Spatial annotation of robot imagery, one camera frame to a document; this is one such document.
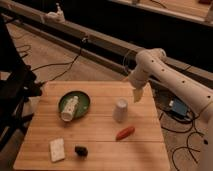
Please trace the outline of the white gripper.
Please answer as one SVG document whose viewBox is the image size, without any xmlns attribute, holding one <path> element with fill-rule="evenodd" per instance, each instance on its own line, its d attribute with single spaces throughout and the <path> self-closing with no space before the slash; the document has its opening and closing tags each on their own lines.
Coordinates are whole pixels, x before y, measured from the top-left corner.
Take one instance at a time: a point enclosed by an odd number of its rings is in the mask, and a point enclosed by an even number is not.
<svg viewBox="0 0 213 171">
<path fill-rule="evenodd" d="M 134 102 L 139 102 L 142 98 L 142 88 L 148 82 L 148 74 L 142 69 L 136 67 L 128 76 L 128 80 L 131 85 L 136 88 L 133 90 Z"/>
</svg>

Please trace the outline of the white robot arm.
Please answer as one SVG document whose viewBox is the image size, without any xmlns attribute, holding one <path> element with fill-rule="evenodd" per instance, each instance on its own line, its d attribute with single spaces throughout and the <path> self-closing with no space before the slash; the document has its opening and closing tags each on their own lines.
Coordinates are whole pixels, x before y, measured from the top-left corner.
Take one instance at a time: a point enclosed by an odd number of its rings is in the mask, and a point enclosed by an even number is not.
<svg viewBox="0 0 213 171">
<path fill-rule="evenodd" d="M 141 50 L 128 80 L 136 90 L 142 90 L 150 76 L 156 77 L 207 123 L 207 143 L 202 145 L 197 171 L 213 171 L 213 90 L 166 65 L 166 58 L 161 48 Z"/>
</svg>

